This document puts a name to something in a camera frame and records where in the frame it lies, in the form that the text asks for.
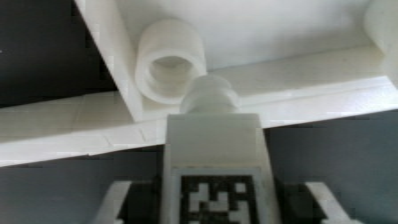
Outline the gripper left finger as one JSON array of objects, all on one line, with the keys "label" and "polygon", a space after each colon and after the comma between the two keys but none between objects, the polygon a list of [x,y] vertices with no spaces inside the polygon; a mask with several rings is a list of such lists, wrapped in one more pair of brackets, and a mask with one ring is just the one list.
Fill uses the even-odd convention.
[{"label": "gripper left finger", "polygon": [[129,181],[115,181],[110,184],[99,208],[88,224],[124,224],[124,221],[119,218],[119,213],[122,209],[124,199],[127,196],[129,186]]}]

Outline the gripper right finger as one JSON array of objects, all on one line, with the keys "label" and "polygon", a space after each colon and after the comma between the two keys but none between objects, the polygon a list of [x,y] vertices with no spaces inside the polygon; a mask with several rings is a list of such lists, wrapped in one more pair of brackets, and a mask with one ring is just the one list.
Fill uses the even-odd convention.
[{"label": "gripper right finger", "polygon": [[350,218],[325,183],[307,182],[305,187],[325,214],[321,224],[364,224],[357,219]]}]

